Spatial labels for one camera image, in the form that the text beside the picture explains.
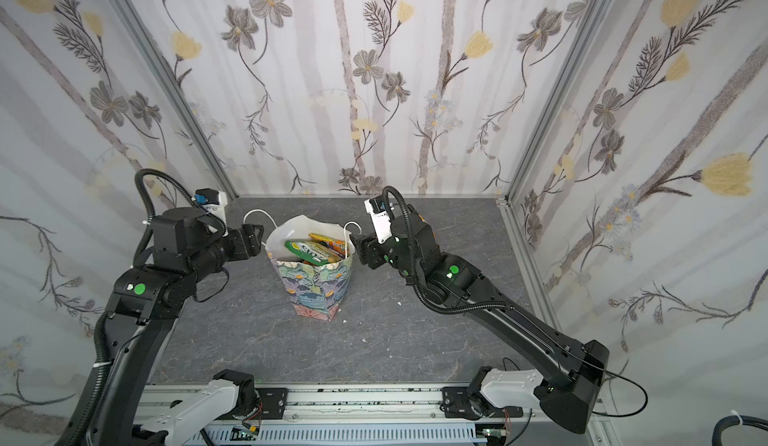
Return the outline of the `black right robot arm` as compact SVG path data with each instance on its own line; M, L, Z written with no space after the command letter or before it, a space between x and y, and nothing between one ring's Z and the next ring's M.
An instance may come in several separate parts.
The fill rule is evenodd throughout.
M553 423L583 434L606 376L608 349L556 330L506 297L476 266L442 251L431 226L393 187L364 202L373 233L352 243L362 264L397 270L419 302L444 315L466 315L517 351L530 371L484 367L473 395L494 408L531 408Z

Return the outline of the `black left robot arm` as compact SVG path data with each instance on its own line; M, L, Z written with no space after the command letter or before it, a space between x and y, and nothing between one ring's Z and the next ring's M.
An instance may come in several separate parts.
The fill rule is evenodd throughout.
M204 301L198 284L224 272L229 262L258 256L264 234L261 225L232 229L208 211L209 189L188 194L185 208L157 214L145 185L148 176L184 189L156 169L134 176L147 215L145 232L94 327L96 359L61 445L182 445L220 417L243 416L258 407L252 375L225 370L171 410L136 419L160 349L185 303Z

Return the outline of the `orange fruit snack packet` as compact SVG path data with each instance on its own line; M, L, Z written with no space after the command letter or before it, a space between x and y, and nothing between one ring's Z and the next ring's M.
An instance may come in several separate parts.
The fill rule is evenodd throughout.
M335 239L335 238L317 234L317 233L310 233L309 237L312 241L317 242L318 244L330 249L339 257L341 258L348 257L347 243L344 240Z

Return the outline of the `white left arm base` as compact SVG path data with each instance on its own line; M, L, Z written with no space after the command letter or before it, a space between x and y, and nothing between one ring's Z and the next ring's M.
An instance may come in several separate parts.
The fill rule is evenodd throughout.
M224 370L195 395L140 426L152 433L165 432L165 445L183 445L211 422L229 416L244 419L258 405L253 375Z

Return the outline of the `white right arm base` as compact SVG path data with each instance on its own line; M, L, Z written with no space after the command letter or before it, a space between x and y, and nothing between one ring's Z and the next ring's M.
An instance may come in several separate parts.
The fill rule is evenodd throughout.
M537 370L503 371L484 366L467 388L469 404L482 416L508 407L535 410L540 401L534 390L543 380Z

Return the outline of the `floral white paper bag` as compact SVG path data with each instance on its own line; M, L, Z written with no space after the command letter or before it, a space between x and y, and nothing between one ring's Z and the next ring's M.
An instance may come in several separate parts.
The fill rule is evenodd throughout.
M323 321L331 321L336 316L351 280L356 255L349 227L358 228L359 225L355 222L348 222L344 226L323 223L304 215L281 224L271 222L262 246L297 315ZM284 247L286 240L312 241L310 233L344 240L348 257L338 263L313 266Z

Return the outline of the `green snack packet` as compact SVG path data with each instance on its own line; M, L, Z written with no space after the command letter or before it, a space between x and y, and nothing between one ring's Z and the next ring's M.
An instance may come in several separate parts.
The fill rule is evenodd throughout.
M316 241L286 240L284 247L302 261L313 266L325 266L342 260L335 251Z

